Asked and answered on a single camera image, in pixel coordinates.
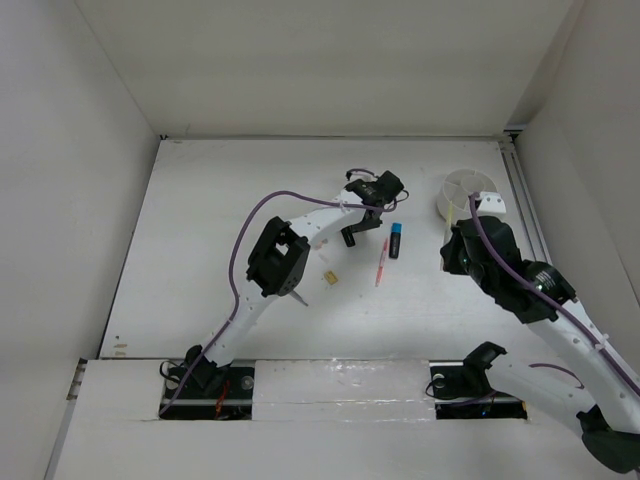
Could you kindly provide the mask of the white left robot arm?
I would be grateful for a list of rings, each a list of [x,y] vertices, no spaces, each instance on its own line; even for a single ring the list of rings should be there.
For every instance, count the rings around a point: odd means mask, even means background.
[[[186,371],[179,385],[191,387],[205,397],[216,394],[244,337],[259,317],[276,299],[294,293],[303,279],[311,249],[337,234],[342,236],[347,247],[353,247],[354,235],[380,227],[381,216],[393,211],[397,197],[405,192],[399,177],[385,171],[369,181],[350,180],[330,201],[286,190],[276,191],[261,200],[241,227],[229,260],[228,278],[234,296],[232,312],[205,341],[187,351]],[[317,208],[290,220],[278,216],[271,218],[248,256],[243,281],[237,283],[234,280],[235,260],[250,221],[259,208],[281,196],[309,202]]]

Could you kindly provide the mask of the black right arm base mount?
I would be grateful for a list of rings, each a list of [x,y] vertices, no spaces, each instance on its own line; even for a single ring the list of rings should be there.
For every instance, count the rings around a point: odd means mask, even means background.
[[[429,363],[430,379],[425,395],[434,401],[437,420],[527,420],[525,404],[493,389],[486,372],[507,351],[484,342],[463,360]]]

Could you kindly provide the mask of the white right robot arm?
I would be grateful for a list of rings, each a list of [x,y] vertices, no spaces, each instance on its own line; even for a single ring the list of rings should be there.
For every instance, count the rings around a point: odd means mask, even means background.
[[[574,432],[608,469],[639,468],[639,374],[589,318],[552,265],[525,260],[509,225],[493,216],[460,220],[440,250],[444,271],[482,292],[544,340],[581,381],[578,390],[484,342],[463,360],[462,381],[478,396],[508,393]]]

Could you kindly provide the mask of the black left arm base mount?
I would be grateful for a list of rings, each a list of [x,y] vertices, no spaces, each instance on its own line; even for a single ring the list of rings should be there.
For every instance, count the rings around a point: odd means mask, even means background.
[[[178,374],[186,369],[171,363],[161,376],[164,379],[158,416],[162,420],[248,421],[252,419],[254,365],[232,365],[215,380],[213,389],[204,391],[189,379],[176,400]]]

